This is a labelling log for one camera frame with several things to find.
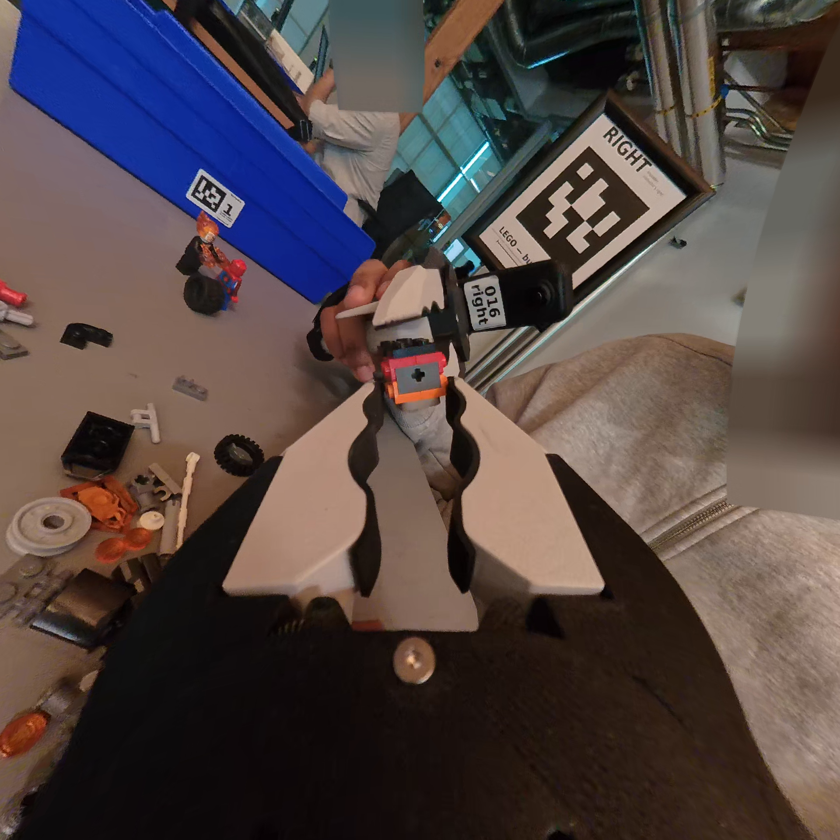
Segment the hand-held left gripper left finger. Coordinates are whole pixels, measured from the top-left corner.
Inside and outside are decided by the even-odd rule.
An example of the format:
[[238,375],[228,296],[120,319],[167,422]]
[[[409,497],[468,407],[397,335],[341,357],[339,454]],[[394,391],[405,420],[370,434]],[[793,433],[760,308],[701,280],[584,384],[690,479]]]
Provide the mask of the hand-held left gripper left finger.
[[382,537],[369,478],[382,385],[369,382],[287,448],[223,582],[229,595],[372,594]]

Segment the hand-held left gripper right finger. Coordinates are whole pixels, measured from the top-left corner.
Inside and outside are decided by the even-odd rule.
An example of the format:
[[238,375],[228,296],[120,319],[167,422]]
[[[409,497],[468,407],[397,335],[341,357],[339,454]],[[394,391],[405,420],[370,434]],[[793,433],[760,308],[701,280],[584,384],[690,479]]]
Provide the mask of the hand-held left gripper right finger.
[[452,501],[448,568],[474,596],[597,595],[605,586],[554,473],[559,460],[463,380],[445,398]]

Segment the black orange lego vehicle assembly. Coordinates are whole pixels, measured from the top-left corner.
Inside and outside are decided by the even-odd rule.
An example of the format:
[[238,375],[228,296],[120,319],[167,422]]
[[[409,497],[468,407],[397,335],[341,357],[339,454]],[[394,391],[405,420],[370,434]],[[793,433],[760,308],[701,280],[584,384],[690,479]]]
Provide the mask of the black orange lego vehicle assembly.
[[380,362],[375,381],[395,405],[445,397],[447,356],[431,339],[391,339],[377,349]]

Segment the black lego brick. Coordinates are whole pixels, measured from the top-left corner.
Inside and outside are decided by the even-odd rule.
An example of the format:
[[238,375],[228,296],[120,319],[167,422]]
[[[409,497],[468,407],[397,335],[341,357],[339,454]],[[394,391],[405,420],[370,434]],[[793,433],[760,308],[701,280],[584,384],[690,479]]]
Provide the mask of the black lego brick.
[[99,480],[122,462],[135,428],[99,413],[86,412],[60,457],[67,476]]

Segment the thin black lego tire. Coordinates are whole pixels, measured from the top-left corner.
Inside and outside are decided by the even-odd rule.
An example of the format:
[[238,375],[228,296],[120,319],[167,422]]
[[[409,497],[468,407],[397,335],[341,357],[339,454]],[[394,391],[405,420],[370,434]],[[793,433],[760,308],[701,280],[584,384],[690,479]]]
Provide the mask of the thin black lego tire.
[[216,444],[213,456],[222,471],[238,478],[254,475],[266,460],[257,442],[241,434],[223,437]]

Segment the wide black lego wheel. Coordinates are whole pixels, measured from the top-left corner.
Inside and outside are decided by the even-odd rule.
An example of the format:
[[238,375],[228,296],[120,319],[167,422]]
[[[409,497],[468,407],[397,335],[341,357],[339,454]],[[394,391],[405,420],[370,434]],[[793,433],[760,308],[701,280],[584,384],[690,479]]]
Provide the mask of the wide black lego wheel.
[[225,311],[228,306],[228,294],[224,283],[202,274],[193,274],[186,279],[183,299],[193,312],[208,317]]

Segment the flame head lego minifigure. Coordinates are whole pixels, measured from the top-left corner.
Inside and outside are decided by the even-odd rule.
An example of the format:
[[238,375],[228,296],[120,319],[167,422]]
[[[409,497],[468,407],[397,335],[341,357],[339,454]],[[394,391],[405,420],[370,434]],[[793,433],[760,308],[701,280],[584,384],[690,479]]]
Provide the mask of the flame head lego minifigure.
[[198,273],[202,268],[213,272],[214,276],[226,270],[229,260],[216,247],[217,236],[217,222],[205,211],[200,211],[196,219],[196,236],[185,247],[175,269],[185,277]]

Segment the pile of loose lego pieces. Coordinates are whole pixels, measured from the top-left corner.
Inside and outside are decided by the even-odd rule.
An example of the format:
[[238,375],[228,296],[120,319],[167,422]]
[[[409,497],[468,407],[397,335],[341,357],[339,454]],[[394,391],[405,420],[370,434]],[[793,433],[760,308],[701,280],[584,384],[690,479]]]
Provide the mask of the pile of loose lego pieces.
[[84,650],[110,641],[184,542],[198,453],[183,482],[156,464],[132,493],[111,476],[29,502],[14,514],[2,573],[2,625],[32,629]]

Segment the orange transparent lego dome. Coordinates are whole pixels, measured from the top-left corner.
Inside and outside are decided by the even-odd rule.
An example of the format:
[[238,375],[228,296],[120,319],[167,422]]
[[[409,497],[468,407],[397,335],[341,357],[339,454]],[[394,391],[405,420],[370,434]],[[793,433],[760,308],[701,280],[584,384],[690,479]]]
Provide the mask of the orange transparent lego dome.
[[11,720],[1,731],[1,758],[12,759],[31,750],[41,740],[50,723],[50,715],[30,710]]

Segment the person's right hand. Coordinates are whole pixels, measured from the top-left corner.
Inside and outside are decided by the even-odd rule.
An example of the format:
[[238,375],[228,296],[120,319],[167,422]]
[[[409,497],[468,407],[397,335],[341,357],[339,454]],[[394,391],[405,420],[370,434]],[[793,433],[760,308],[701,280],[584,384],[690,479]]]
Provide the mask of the person's right hand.
[[366,260],[353,273],[341,302],[320,313],[319,323],[326,350],[362,384],[374,379],[378,363],[373,361],[369,351],[366,327],[362,320],[339,319],[339,315],[380,300],[395,276],[410,265],[408,260],[401,259],[387,268],[379,260]]

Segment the framed black white marker sign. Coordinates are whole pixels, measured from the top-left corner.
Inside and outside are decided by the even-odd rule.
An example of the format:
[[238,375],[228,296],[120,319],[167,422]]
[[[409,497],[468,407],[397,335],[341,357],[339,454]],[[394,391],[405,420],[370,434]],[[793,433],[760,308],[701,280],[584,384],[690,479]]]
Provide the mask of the framed black white marker sign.
[[712,187],[614,93],[598,98],[463,234],[490,270],[552,259],[582,298],[701,204]]

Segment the silver metal ducts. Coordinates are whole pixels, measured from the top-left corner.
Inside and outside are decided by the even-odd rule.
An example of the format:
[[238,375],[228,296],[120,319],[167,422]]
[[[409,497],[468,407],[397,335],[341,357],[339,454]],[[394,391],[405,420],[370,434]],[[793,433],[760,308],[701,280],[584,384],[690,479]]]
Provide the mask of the silver metal ducts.
[[635,1],[654,126],[713,189],[726,179],[718,31],[712,1]]

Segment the blue plastic bin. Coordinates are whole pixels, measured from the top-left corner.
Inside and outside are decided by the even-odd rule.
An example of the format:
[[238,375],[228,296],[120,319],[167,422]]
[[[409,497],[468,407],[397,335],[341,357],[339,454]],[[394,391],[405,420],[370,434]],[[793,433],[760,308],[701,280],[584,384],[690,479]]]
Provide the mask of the blue plastic bin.
[[22,2],[10,87],[303,297],[371,256],[346,195],[167,12]]

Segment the aluminium frame rails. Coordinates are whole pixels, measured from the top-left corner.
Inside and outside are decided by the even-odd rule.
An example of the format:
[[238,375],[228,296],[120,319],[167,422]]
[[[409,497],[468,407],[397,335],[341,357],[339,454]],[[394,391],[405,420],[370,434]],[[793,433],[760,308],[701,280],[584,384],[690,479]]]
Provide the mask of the aluminium frame rails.
[[474,390],[487,393],[520,364],[542,335],[534,327],[474,333],[470,338],[474,354],[463,378]]

